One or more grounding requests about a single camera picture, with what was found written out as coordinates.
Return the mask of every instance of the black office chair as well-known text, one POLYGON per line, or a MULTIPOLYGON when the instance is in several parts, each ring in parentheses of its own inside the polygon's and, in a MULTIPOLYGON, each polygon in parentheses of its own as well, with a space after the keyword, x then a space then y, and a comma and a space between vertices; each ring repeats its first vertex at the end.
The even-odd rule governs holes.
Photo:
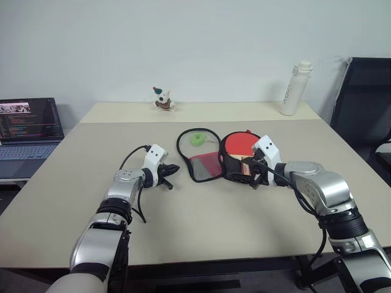
POLYGON ((352 58, 331 127, 391 186, 391 166, 375 153, 391 138, 390 58, 352 58))

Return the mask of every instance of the white wall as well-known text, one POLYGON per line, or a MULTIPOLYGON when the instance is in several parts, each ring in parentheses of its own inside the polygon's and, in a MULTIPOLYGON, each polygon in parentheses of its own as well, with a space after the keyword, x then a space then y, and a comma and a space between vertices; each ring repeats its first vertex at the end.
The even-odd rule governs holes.
POLYGON ((304 99, 326 121, 350 56, 390 57, 390 0, 0 0, 0 98, 53 96, 72 127, 96 101, 304 99))

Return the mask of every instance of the white water bottle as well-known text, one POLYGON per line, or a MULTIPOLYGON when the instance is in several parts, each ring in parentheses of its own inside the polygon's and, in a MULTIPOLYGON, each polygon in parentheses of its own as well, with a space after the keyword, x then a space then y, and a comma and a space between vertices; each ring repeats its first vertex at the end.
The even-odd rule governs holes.
POLYGON ((309 61, 300 61, 299 64, 293 67, 293 75, 280 108, 281 114, 290 116, 296 113, 300 98, 312 71, 311 65, 309 61))

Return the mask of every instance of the laptop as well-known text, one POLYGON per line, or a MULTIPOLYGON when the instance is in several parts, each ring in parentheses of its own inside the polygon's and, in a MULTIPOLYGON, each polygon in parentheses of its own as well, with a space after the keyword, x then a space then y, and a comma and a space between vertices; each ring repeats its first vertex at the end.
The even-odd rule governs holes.
POLYGON ((0 99, 0 179, 31 178, 63 138, 54 98, 0 99))

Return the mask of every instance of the chair backrest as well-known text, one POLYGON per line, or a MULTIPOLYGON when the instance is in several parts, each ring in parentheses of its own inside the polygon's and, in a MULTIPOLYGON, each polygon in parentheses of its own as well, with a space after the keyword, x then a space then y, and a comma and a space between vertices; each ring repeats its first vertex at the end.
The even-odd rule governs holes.
POLYGON ((331 127, 350 145, 379 145, 391 138, 390 58, 352 58, 331 127))

